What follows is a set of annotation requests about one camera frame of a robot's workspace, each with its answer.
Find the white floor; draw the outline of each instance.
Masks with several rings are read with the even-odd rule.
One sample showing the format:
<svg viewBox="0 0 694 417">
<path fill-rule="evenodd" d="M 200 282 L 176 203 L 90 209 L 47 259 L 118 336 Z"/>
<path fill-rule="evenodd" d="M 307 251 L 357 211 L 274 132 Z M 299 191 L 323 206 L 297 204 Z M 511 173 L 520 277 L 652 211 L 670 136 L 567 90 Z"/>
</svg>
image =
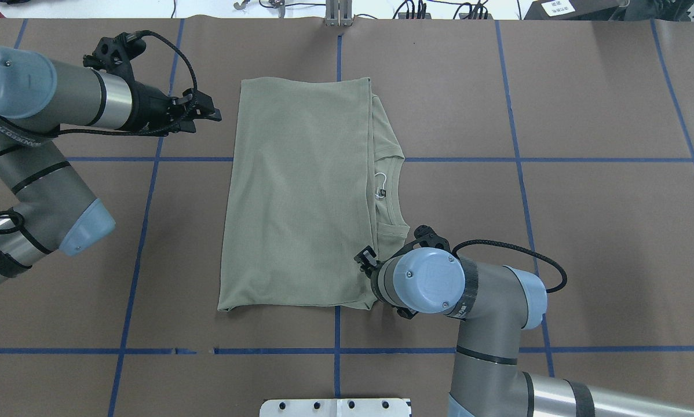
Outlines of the white floor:
<svg viewBox="0 0 694 417">
<path fill-rule="evenodd" d="M 257 0 L 251 0 L 244 10 L 236 10 L 236 0 L 177 0 L 174 17 L 208 15 L 227 18 L 276 17 L 277 11 L 262 8 Z M 21 5 L 0 3 L 0 11 L 6 17 L 15 18 L 167 18 L 172 16 L 175 0 L 32 0 Z M 321 0 L 303 0 L 320 3 Z M 522 15 L 527 13 L 532 0 L 520 0 Z M 401 0 L 354 0 L 354 14 L 368 13 L 381 19 L 391 19 Z M 494 19 L 519 19 L 516 0 L 488 0 L 488 11 Z M 451 19 L 456 6 L 430 2 L 427 12 L 433 19 Z M 286 17 L 324 16 L 321 7 L 294 6 L 288 8 Z"/>
</svg>

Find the olive green t-shirt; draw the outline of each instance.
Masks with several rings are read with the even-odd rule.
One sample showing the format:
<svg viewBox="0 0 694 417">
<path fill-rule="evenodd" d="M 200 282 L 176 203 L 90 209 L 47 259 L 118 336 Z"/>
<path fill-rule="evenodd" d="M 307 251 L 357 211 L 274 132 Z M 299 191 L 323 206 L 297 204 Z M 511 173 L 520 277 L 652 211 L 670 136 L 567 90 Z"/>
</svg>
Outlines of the olive green t-shirt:
<svg viewBox="0 0 694 417">
<path fill-rule="evenodd" d="M 244 80 L 233 155 L 218 309 L 370 309 L 353 258 L 367 245 L 391 256 L 409 229 L 403 153 L 371 80 Z"/>
</svg>

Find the blue tape line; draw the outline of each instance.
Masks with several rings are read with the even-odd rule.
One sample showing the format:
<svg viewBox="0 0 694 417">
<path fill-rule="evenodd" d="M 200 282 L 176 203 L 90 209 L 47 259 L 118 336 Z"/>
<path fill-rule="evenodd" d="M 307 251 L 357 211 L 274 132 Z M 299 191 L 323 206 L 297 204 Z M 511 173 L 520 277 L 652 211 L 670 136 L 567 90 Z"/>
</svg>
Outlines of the blue tape line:
<svg viewBox="0 0 694 417">
<path fill-rule="evenodd" d="M 553 353 L 638 353 L 638 352 L 694 352 L 694 345 L 684 346 L 553 346 Z M 0 354 L 119 354 L 118 348 L 81 347 L 0 347 Z M 183 348 L 126 348 L 124 354 L 197 354 Z M 347 347 L 340 354 L 453 354 L 454 347 Z M 521 347 L 520 353 L 546 353 L 543 346 Z M 215 348 L 214 354 L 236 356 L 237 354 L 334 354 L 330 347 L 294 348 Z"/>
<path fill-rule="evenodd" d="M 443 158 L 442 156 L 430 156 L 429 158 L 406 158 L 407 163 L 513 163 L 514 158 Z"/>
<path fill-rule="evenodd" d="M 666 61 L 664 61 L 662 43 L 660 43 L 659 32 L 656 29 L 656 21 L 654 19 L 651 19 L 651 32 L 653 33 L 653 41 L 656 44 L 656 52 L 659 55 L 659 62 L 662 65 L 662 71 L 664 71 L 664 79 L 666 80 L 667 87 L 669 88 L 669 95 L 671 95 L 672 102 L 674 103 L 674 109 L 676 110 L 676 115 L 679 119 L 679 126 L 681 126 L 681 132 L 684 134 L 686 147 L 689 148 L 689 156 L 692 157 L 692 163 L 694 163 L 694 145 L 692 145 L 692 138 L 689 136 L 689 130 L 686 128 L 686 123 L 684 122 L 684 114 L 681 112 L 679 100 L 677 100 L 676 93 L 674 92 L 674 86 L 672 85 L 671 77 L 669 76 L 669 69 L 667 69 Z"/>
<path fill-rule="evenodd" d="M 69 156 L 72 162 L 153 162 L 154 156 Z M 233 156 L 160 156 L 170 163 L 231 163 Z M 516 163 L 517 158 L 505 156 L 410 156 L 407 163 Z M 692 163 L 692 158 L 519 158 L 522 163 Z"/>
<path fill-rule="evenodd" d="M 342 81 L 342 35 L 337 35 L 337 81 Z"/>
<path fill-rule="evenodd" d="M 20 26 L 18 39 L 15 40 L 15 49 L 20 49 L 20 42 L 22 42 L 22 35 L 25 34 L 25 27 L 27 27 L 27 19 L 23 19 L 23 24 Z"/>
<path fill-rule="evenodd" d="M 454 347 L 348 347 L 343 354 L 445 354 L 455 353 Z"/>
<path fill-rule="evenodd" d="M 292 348 L 262 348 L 262 349 L 213 349 L 214 354 L 334 354 L 330 347 L 292 347 Z"/>
<path fill-rule="evenodd" d="M 342 81 L 342 34 L 337 35 L 337 82 Z M 334 398 L 342 397 L 342 307 L 334 307 Z"/>
<path fill-rule="evenodd" d="M 520 158 L 523 163 L 691 163 L 690 158 Z"/>
<path fill-rule="evenodd" d="M 124 354 L 174 354 L 174 349 L 146 349 L 127 347 Z"/>
<path fill-rule="evenodd" d="M 153 162 L 154 156 L 69 156 L 71 162 L 91 162 L 91 163 L 136 163 Z M 233 162 L 232 156 L 160 156 L 160 162 L 170 163 L 230 163 Z"/>
<path fill-rule="evenodd" d="M 692 346 L 569 346 L 552 347 L 554 353 L 694 352 Z"/>
<path fill-rule="evenodd" d="M 177 47 L 180 47 L 182 42 L 182 32 L 185 29 L 185 19 L 180 20 L 180 29 L 177 32 Z M 174 87 L 174 75 L 177 69 L 177 54 L 175 53 L 172 59 L 172 69 L 170 71 L 169 90 L 172 94 Z M 138 275 L 141 272 L 141 254 L 144 250 L 146 241 L 146 231 L 149 224 L 149 211 L 151 211 L 151 199 L 154 195 L 154 187 L 156 186 L 156 175 L 159 172 L 159 161 L 162 156 L 162 146 L 164 146 L 164 137 L 159 137 L 156 142 L 156 153 L 154 155 L 154 167 L 151 170 L 151 181 L 149 183 L 149 194 L 146 197 L 146 207 L 144 209 L 144 219 L 141 224 L 141 236 L 138 238 L 138 251 L 136 251 L 136 263 L 133 267 L 133 280 L 130 283 L 130 293 L 128 295 L 128 304 L 125 311 L 125 321 L 123 323 L 123 333 L 120 341 L 120 353 L 118 354 L 118 362 L 116 364 L 116 374 L 113 380 L 113 390 L 111 391 L 111 400 L 108 406 L 108 417 L 114 417 L 116 400 L 118 399 L 118 390 L 120 387 L 120 378 L 123 371 L 123 360 L 125 358 L 125 350 L 128 341 L 128 332 L 130 329 L 130 317 L 133 314 L 133 301 L 136 300 L 136 287 L 138 286 Z"/>
<path fill-rule="evenodd" d="M 334 398 L 342 396 L 342 307 L 334 307 Z"/>
<path fill-rule="evenodd" d="M 120 349 L 81 347 L 0 347 L 0 354 L 118 354 Z"/>
<path fill-rule="evenodd" d="M 90 162 L 90 163 L 150 163 L 154 161 L 153 156 L 67 156 L 69 162 Z"/>
<path fill-rule="evenodd" d="M 509 128 L 512 132 L 512 146 L 514 147 L 514 159 L 517 163 L 517 177 L 520 182 L 520 192 L 522 193 L 522 208 L 525 214 L 525 226 L 527 227 L 527 240 L 532 251 L 535 251 L 535 238 L 532 235 L 532 221 L 530 220 L 529 205 L 527 204 L 527 190 L 525 189 L 524 174 L 522 172 L 522 158 L 520 155 L 520 145 L 517 142 L 517 124 L 514 122 L 514 112 L 512 111 L 512 95 L 509 90 L 509 77 L 506 73 L 506 59 L 504 58 L 504 47 L 501 40 L 501 26 L 498 20 L 494 21 L 496 27 L 496 42 L 499 48 L 499 61 L 501 63 L 501 76 L 504 81 L 504 97 L 506 98 L 506 111 L 509 114 Z M 535 262 L 535 274 L 540 276 L 538 260 Z M 548 322 L 543 314 L 543 342 L 545 343 L 545 358 L 548 362 L 548 375 L 556 377 L 556 368 L 553 367 L 553 354 L 550 351 L 550 336 L 548 334 Z"/>
</svg>

